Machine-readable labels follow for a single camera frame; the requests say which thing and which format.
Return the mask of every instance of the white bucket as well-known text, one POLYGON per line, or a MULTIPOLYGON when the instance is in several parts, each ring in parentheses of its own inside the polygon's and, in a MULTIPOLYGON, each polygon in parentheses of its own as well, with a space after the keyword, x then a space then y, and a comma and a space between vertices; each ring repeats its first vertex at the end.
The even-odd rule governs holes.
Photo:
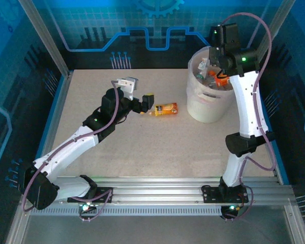
POLYGON ((203 57, 209 57, 209 47, 197 51, 188 63, 187 109, 197 121, 213 123, 225 114, 235 100, 234 90, 215 90, 201 84, 194 76, 203 57))

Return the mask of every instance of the items in bucket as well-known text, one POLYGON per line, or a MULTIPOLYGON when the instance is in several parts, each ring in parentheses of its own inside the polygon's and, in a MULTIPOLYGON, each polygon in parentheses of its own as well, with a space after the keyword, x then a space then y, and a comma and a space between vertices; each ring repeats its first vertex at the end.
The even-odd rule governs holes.
POLYGON ((170 115, 170 114, 177 114, 178 113, 178 107, 177 103, 169 103, 169 104, 163 104, 163 105, 156 105, 154 110, 149 113, 149 115, 170 115))
POLYGON ((208 58, 203 57, 201 59, 201 62, 199 63, 197 74, 195 75, 197 80, 199 80, 199 82, 201 83, 203 82, 207 74, 207 70, 208 70, 207 63, 208 63, 208 58))
POLYGON ((229 77, 222 74, 220 71, 218 74, 208 68, 208 58, 201 58, 197 72, 195 74, 196 79, 203 85, 210 87, 211 89, 217 90, 230 90, 229 77))
POLYGON ((205 78, 203 84, 212 89, 231 89, 229 86, 229 77, 224 75, 222 71, 220 71, 218 74, 216 74, 213 70, 208 71, 208 76, 205 78))

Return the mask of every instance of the white table surface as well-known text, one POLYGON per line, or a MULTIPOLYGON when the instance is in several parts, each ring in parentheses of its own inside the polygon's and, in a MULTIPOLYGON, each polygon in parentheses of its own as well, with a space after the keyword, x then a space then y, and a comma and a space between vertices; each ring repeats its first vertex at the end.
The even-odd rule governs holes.
MULTIPOLYGON (((178 115, 149 116, 131 112, 127 121, 96 147, 75 160, 63 176, 118 177, 211 177, 226 169, 228 150, 225 137, 238 132, 235 103, 213 124, 194 120, 187 112, 187 70, 75 70, 59 122, 53 147, 69 138, 82 122, 101 105, 111 80, 139 79, 134 97, 155 94, 155 104, 177 102, 178 115)), ((253 158, 269 166, 269 155, 260 146, 253 158)), ((245 176, 273 176, 248 164, 245 176)))

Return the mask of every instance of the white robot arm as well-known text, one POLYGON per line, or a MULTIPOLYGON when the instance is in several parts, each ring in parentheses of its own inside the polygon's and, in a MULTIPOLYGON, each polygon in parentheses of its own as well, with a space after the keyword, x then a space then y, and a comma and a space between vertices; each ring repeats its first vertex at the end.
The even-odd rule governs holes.
POLYGON ((90 115, 83 125, 55 150, 19 167, 18 189, 34 207, 41 210, 54 200, 83 197, 90 199, 97 194, 97 185, 86 175, 58 178, 76 158, 96 146, 115 130, 130 111, 147 112, 154 104, 153 95, 145 95, 142 102, 133 98, 137 79, 127 77, 113 81, 102 97, 102 105, 90 115))
POLYGON ((201 190, 205 203, 247 203, 246 187, 240 179, 244 161, 265 143, 265 137, 269 141, 274 140, 274 134, 268 131, 263 117, 259 87, 255 87, 260 67, 256 51, 253 48, 241 48, 236 24, 212 27, 210 36, 213 42, 209 49, 210 64, 220 67, 222 73, 230 77, 240 128, 239 132, 226 136, 230 155, 219 186, 203 186, 201 190))

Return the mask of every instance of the metal frame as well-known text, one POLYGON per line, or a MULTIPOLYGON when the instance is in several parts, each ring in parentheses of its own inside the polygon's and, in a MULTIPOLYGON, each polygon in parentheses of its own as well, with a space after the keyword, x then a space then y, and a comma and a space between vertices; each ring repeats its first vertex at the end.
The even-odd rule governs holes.
MULTIPOLYGON (((33 24, 35 30, 43 41, 45 47, 52 56, 54 62, 59 68, 62 75, 67 78, 69 70, 65 64, 58 48, 56 47, 48 29, 46 28, 39 12, 35 8, 31 0, 19 0, 24 8, 27 16, 33 24)), ((284 19, 288 15, 295 0, 283 1, 278 9, 272 23, 270 25, 272 35, 276 34, 282 25, 284 19)), ((266 36, 263 38, 261 45, 258 48, 259 58, 266 53, 266 36)), ((43 146, 42 153, 51 150, 54 137, 56 134, 58 122, 63 110, 64 102, 67 97, 67 92, 70 84, 70 79, 64 81, 64 86, 59 94, 58 102, 54 111, 53 119, 47 133, 47 137, 43 146)), ((296 203, 291 186, 283 186, 280 172, 277 171, 278 177, 245 177, 244 182, 251 186, 255 191, 254 205, 278 206, 283 205, 287 214, 287 224, 290 226, 292 239, 296 243, 305 243, 305 225, 301 217, 299 208, 296 203)), ((219 214, 219 208, 225 204, 204 204, 202 185, 217 186, 219 178, 94 178, 99 186, 114 187, 114 195, 112 203, 107 206, 107 212, 113 212, 113 209, 123 207, 123 209, 145 209, 154 207, 155 209, 199 209, 198 215, 205 215, 203 209, 215 209, 214 214, 219 214)), ((40 212, 33 210, 30 214, 48 215, 54 212, 54 209, 77 209, 79 204, 66 203, 65 201, 55 202, 46 211, 40 212)), ((22 243, 24 233, 27 228, 27 223, 30 214, 24 214, 21 206, 18 206, 15 218, 13 220, 6 243, 22 243)), ((152 215, 157 215, 158 212, 152 212, 152 215)))
POLYGON ((47 29, 43 19, 40 16, 40 13, 37 11, 32 0, 19 0, 21 6, 23 7, 26 15, 31 21, 34 29, 41 38, 46 49, 50 53, 53 61, 55 62, 57 68, 60 70, 61 74, 64 77, 68 77, 69 69, 61 56, 52 36, 50 35, 49 30, 47 29))
MULTIPOLYGON (((291 8, 293 7, 294 3, 296 0, 283 0, 282 3, 280 4, 276 14, 274 15, 270 25, 270 33, 272 39, 276 37, 278 34, 278 31, 280 27, 283 25, 285 19, 287 18, 287 15, 289 14, 291 8)), ((265 34, 264 37, 262 38, 262 41, 256 50, 257 56, 258 56, 258 62, 261 62, 264 55, 266 54, 268 50, 268 35, 265 34)))

